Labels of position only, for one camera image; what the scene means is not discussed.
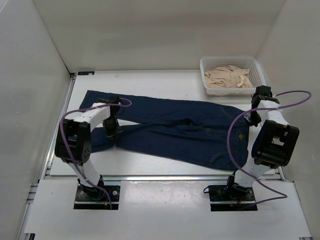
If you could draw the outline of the dark blue denim trousers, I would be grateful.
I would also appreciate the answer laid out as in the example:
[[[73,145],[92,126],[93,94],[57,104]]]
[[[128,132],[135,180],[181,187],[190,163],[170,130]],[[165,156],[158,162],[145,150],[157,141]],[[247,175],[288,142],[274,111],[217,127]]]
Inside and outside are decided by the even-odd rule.
[[[227,134],[241,110],[205,101],[161,99],[127,95],[131,106],[117,118],[123,125],[114,146],[102,127],[91,133],[94,153],[113,147],[178,160],[210,169],[234,171],[227,150]],[[244,166],[248,157],[249,125],[238,120],[230,135],[230,150],[235,162]]]

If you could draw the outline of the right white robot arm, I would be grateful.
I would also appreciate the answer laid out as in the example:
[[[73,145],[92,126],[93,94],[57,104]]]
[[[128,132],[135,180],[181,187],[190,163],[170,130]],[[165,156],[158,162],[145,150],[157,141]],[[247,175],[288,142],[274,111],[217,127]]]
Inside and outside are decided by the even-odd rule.
[[[224,188],[230,200],[245,197],[252,190],[253,183],[269,170],[288,165],[300,130],[289,125],[282,116],[281,108],[278,99],[272,95],[271,87],[258,86],[251,98],[251,110],[237,116],[231,123],[226,146],[237,170],[228,177]],[[241,118],[245,118],[250,126],[262,124],[243,167],[236,163],[230,148],[232,128]]]

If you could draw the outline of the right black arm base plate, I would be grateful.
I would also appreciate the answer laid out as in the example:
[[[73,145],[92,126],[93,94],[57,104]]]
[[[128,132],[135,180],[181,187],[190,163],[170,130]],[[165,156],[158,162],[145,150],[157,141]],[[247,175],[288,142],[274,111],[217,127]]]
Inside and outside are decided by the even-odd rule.
[[[252,188],[248,191],[231,190],[227,185],[208,185],[203,193],[209,196],[211,212],[257,211]]]

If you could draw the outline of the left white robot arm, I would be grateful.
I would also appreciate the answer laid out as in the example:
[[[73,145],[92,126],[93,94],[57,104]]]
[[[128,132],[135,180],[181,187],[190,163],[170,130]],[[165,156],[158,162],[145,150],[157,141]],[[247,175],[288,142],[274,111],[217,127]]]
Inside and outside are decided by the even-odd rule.
[[[78,176],[78,182],[87,190],[93,200],[100,200],[105,194],[102,176],[95,170],[92,153],[92,131],[102,124],[106,137],[115,140],[122,132],[117,113],[123,101],[118,96],[98,99],[79,116],[61,119],[56,137],[54,154],[70,166]]]

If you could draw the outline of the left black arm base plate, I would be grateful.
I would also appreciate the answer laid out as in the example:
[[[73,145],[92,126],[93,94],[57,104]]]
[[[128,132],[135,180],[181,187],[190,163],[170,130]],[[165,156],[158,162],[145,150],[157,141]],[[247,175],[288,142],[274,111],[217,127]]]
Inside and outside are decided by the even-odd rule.
[[[108,202],[106,194],[87,186],[78,185],[73,208],[75,210],[118,210],[121,186],[105,185],[104,189],[108,192],[111,200],[111,206]]]

